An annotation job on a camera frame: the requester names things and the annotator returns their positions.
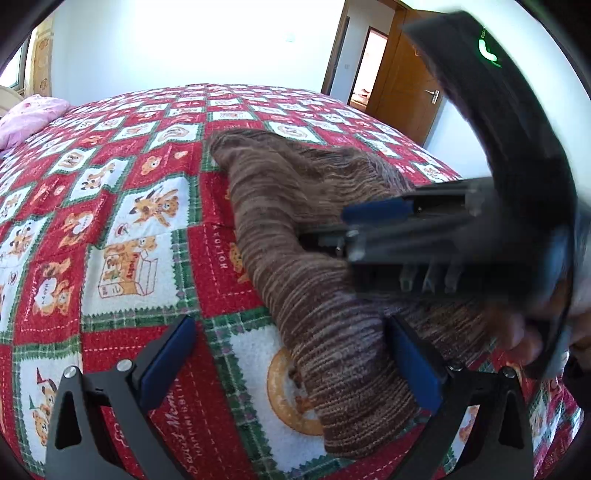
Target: patterned curtain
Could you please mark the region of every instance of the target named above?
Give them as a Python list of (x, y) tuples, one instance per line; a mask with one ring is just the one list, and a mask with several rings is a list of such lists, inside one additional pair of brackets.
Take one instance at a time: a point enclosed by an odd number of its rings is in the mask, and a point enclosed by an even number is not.
[(53, 48), (53, 15), (33, 30), (25, 67), (24, 97), (51, 96), (51, 49)]

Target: white wall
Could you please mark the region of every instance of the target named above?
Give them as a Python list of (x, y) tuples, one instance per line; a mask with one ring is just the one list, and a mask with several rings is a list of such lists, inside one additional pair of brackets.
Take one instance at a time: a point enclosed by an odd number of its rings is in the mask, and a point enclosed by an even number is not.
[(330, 90), (331, 97), (345, 103), (349, 101), (368, 28), (373, 27), (388, 35), (394, 10), (378, 0), (351, 0), (347, 15), (350, 17), (349, 26)]
[[(591, 199), (591, 100), (568, 60), (544, 27), (513, 0), (405, 2), (417, 9), (464, 9), (487, 28), (527, 78), (569, 156), (579, 193)], [(442, 129), (442, 132), (453, 128), (465, 129), (462, 122), (459, 115), (449, 114), (445, 118), (442, 115), (435, 128)], [(473, 144), (469, 137), (466, 133), (468, 145)], [(437, 139), (436, 132), (433, 133), (431, 142), (434, 139)], [(454, 143), (457, 156), (465, 154), (464, 142)]]
[(320, 91), (344, 0), (66, 0), (53, 94), (78, 105), (186, 83)]
[(425, 148), (465, 179), (491, 175), (486, 154), (472, 127), (446, 99), (437, 112)]

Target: red checkered bedspread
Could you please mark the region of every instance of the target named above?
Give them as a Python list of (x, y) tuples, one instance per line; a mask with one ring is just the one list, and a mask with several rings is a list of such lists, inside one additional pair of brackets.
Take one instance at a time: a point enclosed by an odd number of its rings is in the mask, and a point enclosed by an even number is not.
[[(351, 463), (324, 452), (313, 411), (294, 409), (305, 392), (287, 378), (288, 354), (234, 243), (228, 181), (203, 143), (230, 127), (374, 151), (417, 185), (458, 178), (336, 100), (244, 85), (93, 102), (9, 152), (0, 163), (0, 432), (33, 474), (43, 476), (65, 367), (93, 372), (134, 358), (180, 314), (198, 320), (197, 348), (151, 419), (196, 478), (382, 479), (421, 430), (418, 416), (399, 441)], [(476, 366), (505, 364), (493, 352)], [(534, 405), (540, 468), (567, 447), (581, 415), (560, 381)], [(466, 413), (442, 474), (474, 414)], [(141, 476), (108, 411), (106, 419), (125, 466)]]

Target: wooden door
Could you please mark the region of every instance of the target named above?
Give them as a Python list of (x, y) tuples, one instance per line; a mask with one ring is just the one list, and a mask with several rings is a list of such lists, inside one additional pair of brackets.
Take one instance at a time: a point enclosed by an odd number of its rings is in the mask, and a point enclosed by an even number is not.
[(402, 34), (406, 22), (433, 12), (399, 8), (388, 35), (366, 113), (401, 131), (419, 145), (431, 130), (441, 105), (441, 87), (427, 71), (423, 59)]

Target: pink pillow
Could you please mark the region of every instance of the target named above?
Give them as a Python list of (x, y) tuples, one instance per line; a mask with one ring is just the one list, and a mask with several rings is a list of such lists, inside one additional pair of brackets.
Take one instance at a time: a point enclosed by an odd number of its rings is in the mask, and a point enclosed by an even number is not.
[(14, 148), (36, 134), (70, 107), (65, 100), (33, 95), (0, 118), (0, 150)]

